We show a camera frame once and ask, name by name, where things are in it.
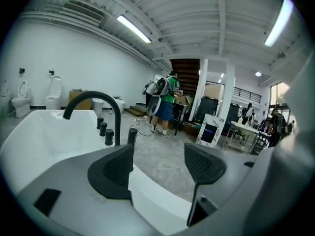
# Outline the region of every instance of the fluorescent light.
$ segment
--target fluorescent light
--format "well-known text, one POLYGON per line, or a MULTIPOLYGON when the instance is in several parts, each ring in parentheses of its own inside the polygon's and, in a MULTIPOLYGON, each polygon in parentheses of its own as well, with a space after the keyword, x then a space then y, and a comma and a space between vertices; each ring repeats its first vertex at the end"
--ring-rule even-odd
POLYGON ((151 40, 142 33, 141 30, 138 29, 132 22, 130 22, 127 18, 123 15, 120 15, 117 20, 127 26, 130 30, 132 30, 135 34, 137 34, 144 42, 147 44, 151 43, 151 40))
POLYGON ((272 30, 269 33, 269 36, 267 37, 267 39, 265 41, 266 46, 270 47, 276 42, 277 38, 279 37, 279 35, 283 31, 285 25, 287 24, 287 22, 290 18, 290 15, 292 13, 292 10, 293 10, 292 1, 291 0, 283 0, 278 18, 277 18, 274 26, 272 27, 272 30))

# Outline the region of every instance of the sneaker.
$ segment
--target sneaker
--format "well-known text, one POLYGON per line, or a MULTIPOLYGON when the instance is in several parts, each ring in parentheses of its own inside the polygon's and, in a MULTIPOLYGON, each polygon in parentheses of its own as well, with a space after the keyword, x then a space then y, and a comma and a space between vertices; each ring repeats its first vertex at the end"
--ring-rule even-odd
POLYGON ((162 137, 170 137, 171 134, 170 134, 170 133, 166 133, 166 135, 164 135, 163 133, 161 133, 161 136, 162 136, 162 137))
POLYGON ((158 133, 158 132, 159 132, 159 130, 158 130, 157 128, 155 129, 155 131, 151 130, 151 133, 152 133, 152 134, 158 133))

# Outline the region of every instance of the black faucet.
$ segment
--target black faucet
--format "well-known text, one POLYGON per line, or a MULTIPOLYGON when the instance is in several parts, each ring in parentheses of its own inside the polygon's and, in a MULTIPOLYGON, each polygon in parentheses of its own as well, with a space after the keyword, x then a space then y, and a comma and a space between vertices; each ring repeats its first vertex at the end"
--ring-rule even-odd
POLYGON ((104 100, 114 110, 114 113, 115 113, 115 146, 119 146, 120 145, 120 121, 121 121, 120 110, 119 110, 119 107, 118 107, 116 101, 114 101, 114 99, 112 97, 110 97, 109 95, 102 93, 102 92, 98 92, 98 91, 84 92, 84 93, 78 95, 77 97, 75 97, 73 100, 71 100, 68 103, 67 107, 64 110, 63 118, 69 120, 74 108, 81 101, 84 101, 84 100, 90 99, 90 98, 96 98, 96 99, 104 100))

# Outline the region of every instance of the wooden stairs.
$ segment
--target wooden stairs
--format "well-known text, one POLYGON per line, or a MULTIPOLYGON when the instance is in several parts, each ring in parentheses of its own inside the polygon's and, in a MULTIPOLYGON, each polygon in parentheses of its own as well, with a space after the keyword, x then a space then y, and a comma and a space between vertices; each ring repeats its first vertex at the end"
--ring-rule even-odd
POLYGON ((147 111, 138 106, 131 106, 130 108, 125 108, 124 110, 135 117, 147 115, 147 111))
POLYGON ((180 89, 184 94, 196 95, 199 81, 199 64, 198 59, 172 59, 172 68, 178 74, 180 89))

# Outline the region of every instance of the blue skirt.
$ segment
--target blue skirt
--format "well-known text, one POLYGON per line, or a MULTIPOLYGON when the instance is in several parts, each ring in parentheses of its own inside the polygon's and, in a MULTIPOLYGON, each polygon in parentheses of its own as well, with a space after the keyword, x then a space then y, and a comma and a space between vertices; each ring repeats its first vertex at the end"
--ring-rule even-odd
POLYGON ((161 101, 155 116, 160 117, 162 120, 171 120, 173 117, 173 104, 168 101, 161 101))

